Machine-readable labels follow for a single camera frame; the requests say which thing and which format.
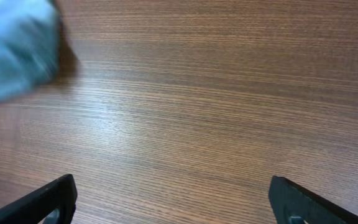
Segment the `light blue denim shorts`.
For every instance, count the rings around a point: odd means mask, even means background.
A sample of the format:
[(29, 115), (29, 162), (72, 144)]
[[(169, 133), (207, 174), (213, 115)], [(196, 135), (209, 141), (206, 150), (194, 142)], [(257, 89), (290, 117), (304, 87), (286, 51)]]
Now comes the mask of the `light blue denim shorts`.
[(49, 82), (59, 69), (60, 10), (52, 0), (0, 0), (0, 101)]

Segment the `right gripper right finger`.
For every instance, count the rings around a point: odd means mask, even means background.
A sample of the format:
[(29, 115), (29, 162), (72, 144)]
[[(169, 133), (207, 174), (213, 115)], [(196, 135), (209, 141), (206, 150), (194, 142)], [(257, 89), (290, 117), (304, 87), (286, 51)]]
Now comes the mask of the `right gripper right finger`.
[(357, 215), (285, 177), (272, 177), (268, 199), (278, 224), (358, 224)]

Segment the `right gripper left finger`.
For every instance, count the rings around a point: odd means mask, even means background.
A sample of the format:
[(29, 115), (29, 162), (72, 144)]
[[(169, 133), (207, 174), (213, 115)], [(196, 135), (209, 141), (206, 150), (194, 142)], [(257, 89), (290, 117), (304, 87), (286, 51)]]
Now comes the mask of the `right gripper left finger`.
[(70, 224), (76, 200), (75, 180), (66, 174), (0, 208), (0, 224)]

